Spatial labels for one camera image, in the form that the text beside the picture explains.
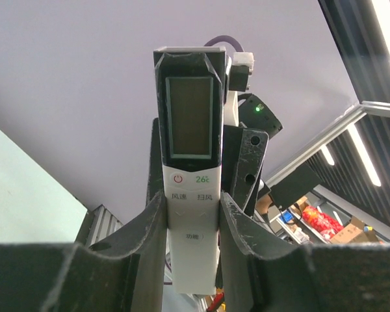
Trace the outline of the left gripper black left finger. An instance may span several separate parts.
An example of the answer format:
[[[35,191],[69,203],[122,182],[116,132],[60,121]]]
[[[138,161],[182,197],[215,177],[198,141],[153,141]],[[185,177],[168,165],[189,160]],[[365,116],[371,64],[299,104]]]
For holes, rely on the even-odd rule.
[[[0,311],[160,311],[166,198],[86,247],[0,244]]]

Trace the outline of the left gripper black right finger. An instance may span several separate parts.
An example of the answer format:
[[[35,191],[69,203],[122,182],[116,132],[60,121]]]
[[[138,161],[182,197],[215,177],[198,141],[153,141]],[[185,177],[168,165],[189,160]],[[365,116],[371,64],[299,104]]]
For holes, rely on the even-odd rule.
[[[390,311],[390,244],[295,246],[220,200],[228,311]]]

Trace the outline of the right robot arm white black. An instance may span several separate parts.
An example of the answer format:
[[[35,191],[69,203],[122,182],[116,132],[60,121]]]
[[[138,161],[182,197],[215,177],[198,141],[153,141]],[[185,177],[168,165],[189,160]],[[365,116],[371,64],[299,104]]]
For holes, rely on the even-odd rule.
[[[173,112],[168,96],[157,98],[159,117],[152,125],[148,202],[163,188],[162,163],[188,172],[220,165],[222,190],[248,216],[253,215],[258,197],[270,191],[268,187],[263,190],[258,187],[268,141],[283,126],[255,94],[241,94],[237,101],[239,123],[224,126],[218,150],[217,132],[211,123],[216,109],[209,100],[182,99],[183,120],[169,125],[168,118]]]

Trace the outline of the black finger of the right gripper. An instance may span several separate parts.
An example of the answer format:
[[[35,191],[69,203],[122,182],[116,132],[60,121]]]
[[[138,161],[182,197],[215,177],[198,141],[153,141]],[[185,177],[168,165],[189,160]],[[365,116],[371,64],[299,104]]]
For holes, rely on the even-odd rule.
[[[146,188],[146,204],[148,204],[163,189],[163,169],[161,157],[161,141],[159,119],[154,118],[151,128],[151,145],[149,155],[149,172]]]
[[[224,126],[222,191],[249,217],[254,215],[268,141],[263,130]]]

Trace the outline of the white remote control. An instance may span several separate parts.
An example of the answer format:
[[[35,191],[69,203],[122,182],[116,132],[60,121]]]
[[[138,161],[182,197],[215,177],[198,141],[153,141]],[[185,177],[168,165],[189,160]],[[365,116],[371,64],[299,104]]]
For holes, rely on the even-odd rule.
[[[218,223],[228,56],[224,47],[153,53],[172,285],[211,295]]]

